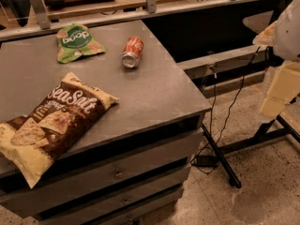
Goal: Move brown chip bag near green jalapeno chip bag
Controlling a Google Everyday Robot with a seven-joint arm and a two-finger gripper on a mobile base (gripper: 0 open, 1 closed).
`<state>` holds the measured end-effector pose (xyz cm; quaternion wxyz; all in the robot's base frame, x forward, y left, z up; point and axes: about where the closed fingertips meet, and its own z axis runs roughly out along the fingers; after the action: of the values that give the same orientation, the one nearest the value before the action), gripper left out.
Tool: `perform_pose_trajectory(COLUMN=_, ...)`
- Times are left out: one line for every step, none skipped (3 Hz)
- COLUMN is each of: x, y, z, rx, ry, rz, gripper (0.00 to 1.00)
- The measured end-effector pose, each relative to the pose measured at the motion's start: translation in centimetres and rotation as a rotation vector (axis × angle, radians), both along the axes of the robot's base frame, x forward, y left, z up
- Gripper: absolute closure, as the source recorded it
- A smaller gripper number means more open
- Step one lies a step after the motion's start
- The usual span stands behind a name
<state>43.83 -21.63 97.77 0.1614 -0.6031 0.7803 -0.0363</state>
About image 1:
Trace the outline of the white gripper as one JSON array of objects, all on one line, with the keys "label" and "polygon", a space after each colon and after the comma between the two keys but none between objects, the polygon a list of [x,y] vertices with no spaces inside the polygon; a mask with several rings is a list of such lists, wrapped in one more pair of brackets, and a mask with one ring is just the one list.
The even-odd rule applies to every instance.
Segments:
[{"label": "white gripper", "polygon": [[252,43],[273,46],[274,54],[285,60],[279,67],[270,67],[263,80],[258,114],[273,120],[300,93],[300,62],[293,62],[300,61],[300,0],[292,0]]}]

